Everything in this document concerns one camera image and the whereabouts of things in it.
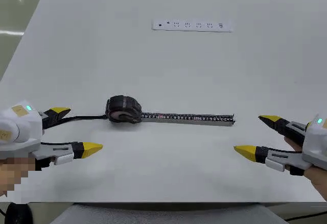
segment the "blurred hand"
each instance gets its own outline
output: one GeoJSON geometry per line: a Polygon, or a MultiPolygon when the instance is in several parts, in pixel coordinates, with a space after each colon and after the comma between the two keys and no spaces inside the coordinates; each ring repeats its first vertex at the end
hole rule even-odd
{"type": "MultiPolygon", "coordinates": [[[[293,147],[295,151],[302,151],[302,148],[292,140],[286,137],[284,140],[293,147]]],[[[314,188],[327,201],[327,171],[313,166],[305,171],[304,176],[311,181],[314,188]]]]}
{"type": "Polygon", "coordinates": [[[34,158],[9,158],[0,160],[0,196],[7,191],[13,191],[15,184],[20,184],[22,177],[28,176],[28,171],[35,170],[34,158]]]}

